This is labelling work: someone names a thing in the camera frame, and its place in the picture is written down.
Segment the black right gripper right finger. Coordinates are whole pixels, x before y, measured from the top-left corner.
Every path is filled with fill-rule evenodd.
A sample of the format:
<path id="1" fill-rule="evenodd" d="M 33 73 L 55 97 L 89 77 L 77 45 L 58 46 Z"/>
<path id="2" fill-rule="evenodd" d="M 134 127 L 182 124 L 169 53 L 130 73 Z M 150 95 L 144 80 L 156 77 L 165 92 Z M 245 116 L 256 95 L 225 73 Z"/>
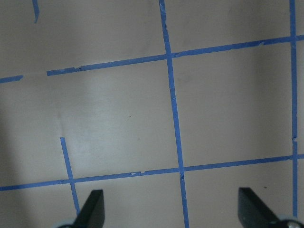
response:
<path id="1" fill-rule="evenodd" d="M 238 219 L 244 228 L 286 228 L 251 188 L 238 189 Z"/>

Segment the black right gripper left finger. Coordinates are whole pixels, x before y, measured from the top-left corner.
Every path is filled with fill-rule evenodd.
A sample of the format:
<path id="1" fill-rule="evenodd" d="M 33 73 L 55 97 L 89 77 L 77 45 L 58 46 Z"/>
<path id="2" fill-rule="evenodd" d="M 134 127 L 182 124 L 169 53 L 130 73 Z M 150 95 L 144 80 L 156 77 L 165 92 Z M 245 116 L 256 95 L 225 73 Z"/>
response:
<path id="1" fill-rule="evenodd" d="M 74 221 L 75 228 L 102 228 L 105 223 L 103 190 L 91 191 L 79 215 Z"/>

